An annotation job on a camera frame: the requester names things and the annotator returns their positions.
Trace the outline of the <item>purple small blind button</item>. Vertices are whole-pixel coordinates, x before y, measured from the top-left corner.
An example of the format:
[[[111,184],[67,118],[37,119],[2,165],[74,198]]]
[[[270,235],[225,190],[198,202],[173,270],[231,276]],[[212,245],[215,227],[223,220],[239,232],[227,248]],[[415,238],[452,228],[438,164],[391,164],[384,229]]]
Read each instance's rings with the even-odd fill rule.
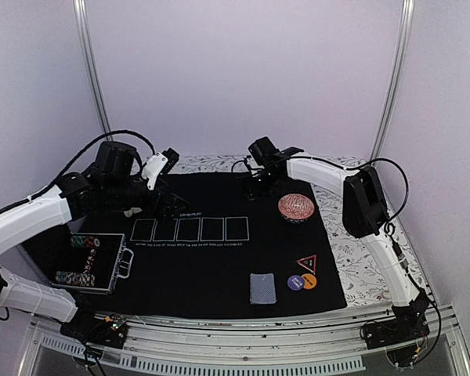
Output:
[[[287,279],[287,286],[292,291],[300,291],[305,286],[305,281],[302,276],[299,275],[292,275]]]

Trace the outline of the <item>blue playing card deck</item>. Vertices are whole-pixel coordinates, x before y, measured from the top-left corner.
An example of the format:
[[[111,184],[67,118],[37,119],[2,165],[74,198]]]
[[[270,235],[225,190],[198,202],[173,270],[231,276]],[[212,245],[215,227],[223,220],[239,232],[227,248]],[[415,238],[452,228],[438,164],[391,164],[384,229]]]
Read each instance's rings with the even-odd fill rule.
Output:
[[[252,305],[273,305],[277,293],[273,273],[250,274],[250,303]]]

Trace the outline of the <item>orange big blind button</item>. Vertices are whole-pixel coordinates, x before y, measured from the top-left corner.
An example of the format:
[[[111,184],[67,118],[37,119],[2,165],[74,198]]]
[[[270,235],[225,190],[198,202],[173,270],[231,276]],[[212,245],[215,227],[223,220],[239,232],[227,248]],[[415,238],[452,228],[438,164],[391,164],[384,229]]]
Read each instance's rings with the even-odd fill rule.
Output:
[[[316,277],[311,274],[311,273],[304,273],[301,275],[301,278],[303,279],[303,288],[306,290],[312,290],[316,287],[317,285],[317,279]]]

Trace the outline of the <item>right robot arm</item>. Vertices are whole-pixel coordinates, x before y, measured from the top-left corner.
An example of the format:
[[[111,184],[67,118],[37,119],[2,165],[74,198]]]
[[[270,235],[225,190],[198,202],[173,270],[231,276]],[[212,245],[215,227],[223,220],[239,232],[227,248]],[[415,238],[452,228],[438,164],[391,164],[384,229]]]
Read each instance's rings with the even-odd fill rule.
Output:
[[[303,181],[329,190],[342,199],[342,223],[371,253],[385,279],[398,317],[389,325],[395,341],[405,342],[418,331],[430,305],[428,296],[410,275],[409,263],[395,240],[395,228],[377,170],[371,161],[346,167],[291,146],[277,149],[268,137],[254,141],[248,151],[259,170],[246,187],[250,198],[271,191],[282,179]]]

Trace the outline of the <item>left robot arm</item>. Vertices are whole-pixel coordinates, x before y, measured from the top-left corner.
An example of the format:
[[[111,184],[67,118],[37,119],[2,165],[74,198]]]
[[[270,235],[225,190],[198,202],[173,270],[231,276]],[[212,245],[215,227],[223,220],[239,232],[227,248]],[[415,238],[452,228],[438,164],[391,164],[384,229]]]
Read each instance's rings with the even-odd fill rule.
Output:
[[[178,160],[179,154],[172,148],[142,161],[133,146],[102,142],[94,162],[83,172],[62,172],[50,186],[0,213],[0,256],[46,230],[87,215],[121,212],[130,216],[141,211],[177,215],[187,203],[171,193],[161,177]],[[0,307],[69,322],[85,340],[93,340],[101,332],[99,320],[79,310],[68,291],[19,277],[2,267]]]

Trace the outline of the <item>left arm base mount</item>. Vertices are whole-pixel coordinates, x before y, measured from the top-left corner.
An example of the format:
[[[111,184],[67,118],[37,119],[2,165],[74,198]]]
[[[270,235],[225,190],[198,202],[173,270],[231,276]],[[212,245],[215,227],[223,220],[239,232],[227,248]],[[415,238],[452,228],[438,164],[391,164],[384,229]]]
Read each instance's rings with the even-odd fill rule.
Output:
[[[62,322],[60,333],[82,344],[123,349],[128,334],[127,320],[117,314],[98,318],[89,309],[79,309],[71,321]]]

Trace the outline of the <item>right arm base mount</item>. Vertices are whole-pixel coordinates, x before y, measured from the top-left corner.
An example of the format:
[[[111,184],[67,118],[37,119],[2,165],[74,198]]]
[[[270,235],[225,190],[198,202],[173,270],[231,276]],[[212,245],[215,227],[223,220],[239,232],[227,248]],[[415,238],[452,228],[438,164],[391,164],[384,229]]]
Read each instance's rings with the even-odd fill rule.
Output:
[[[369,320],[360,328],[360,337],[368,349],[399,345],[414,341],[408,348],[386,352],[388,361],[397,368],[413,367],[423,357],[430,330],[425,311],[429,303],[412,302],[407,307],[393,306],[394,318],[385,321]]]

